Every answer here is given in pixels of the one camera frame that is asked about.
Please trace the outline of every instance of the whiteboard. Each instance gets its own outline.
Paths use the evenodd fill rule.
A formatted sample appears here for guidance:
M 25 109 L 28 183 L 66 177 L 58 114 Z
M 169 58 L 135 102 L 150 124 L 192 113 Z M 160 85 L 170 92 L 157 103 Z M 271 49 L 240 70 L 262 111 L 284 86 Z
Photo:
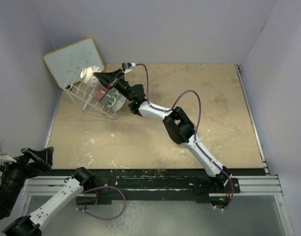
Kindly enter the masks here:
M 87 68 L 96 65 L 102 71 L 105 69 L 92 38 L 86 38 L 47 53 L 43 55 L 43 60 L 61 89 L 69 85 L 66 82 L 76 66 Z

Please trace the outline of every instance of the wall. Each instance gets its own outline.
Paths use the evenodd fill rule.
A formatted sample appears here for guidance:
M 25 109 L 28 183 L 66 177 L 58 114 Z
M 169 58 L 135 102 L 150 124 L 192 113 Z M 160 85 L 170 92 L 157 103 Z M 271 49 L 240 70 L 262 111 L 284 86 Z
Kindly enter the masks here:
M 0 0 L 0 139 L 10 156 L 45 145 L 59 88 L 42 55 L 53 49 L 29 0 Z
M 276 0 L 34 0 L 56 47 L 94 37 L 106 63 L 241 63 Z
M 279 0 L 242 64 L 242 79 L 271 174 L 301 236 L 301 0 Z

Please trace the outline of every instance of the dish rack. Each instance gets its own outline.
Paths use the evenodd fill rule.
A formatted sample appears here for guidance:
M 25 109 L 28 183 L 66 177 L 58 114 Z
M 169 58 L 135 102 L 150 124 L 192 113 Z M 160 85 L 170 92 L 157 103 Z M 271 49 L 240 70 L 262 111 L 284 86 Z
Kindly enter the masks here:
M 94 89 L 86 86 L 83 81 L 80 81 L 80 74 L 83 68 L 76 67 L 68 80 L 66 81 L 63 91 L 73 100 L 73 102 L 84 112 L 102 116 L 106 118 L 116 119 L 119 111 L 114 112 L 106 105 L 93 99 L 91 93 Z

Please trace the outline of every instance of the gray floor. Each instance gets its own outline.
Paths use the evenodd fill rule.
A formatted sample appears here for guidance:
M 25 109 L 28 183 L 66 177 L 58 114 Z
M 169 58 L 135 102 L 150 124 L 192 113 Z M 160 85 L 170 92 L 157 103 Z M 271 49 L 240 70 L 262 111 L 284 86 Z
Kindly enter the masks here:
M 28 212 L 49 197 L 32 197 Z M 99 216 L 117 215 L 122 201 L 90 206 Z M 129 201 L 124 214 L 113 221 L 102 221 L 76 211 L 71 201 L 44 230 L 43 236 L 283 236 L 274 197 L 234 198 L 223 213 L 209 204 L 195 202 Z

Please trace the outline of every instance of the wooden table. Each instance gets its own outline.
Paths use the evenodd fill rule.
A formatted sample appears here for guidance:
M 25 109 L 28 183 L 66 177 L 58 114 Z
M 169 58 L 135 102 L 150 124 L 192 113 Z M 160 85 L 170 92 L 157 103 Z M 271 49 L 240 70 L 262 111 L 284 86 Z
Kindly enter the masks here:
M 171 107 L 186 89 L 202 100 L 199 136 L 211 153 L 228 168 L 262 168 L 256 136 L 233 64 L 148 64 L 150 101 Z M 107 65 L 113 71 L 120 65 Z M 146 88 L 144 68 L 125 77 Z M 178 103 L 197 123 L 198 101 L 186 94 Z M 49 146 L 55 148 L 54 169 L 201 168 L 182 146 L 169 138 L 162 123 L 134 116 L 125 104 L 119 117 L 84 113 L 63 92 Z

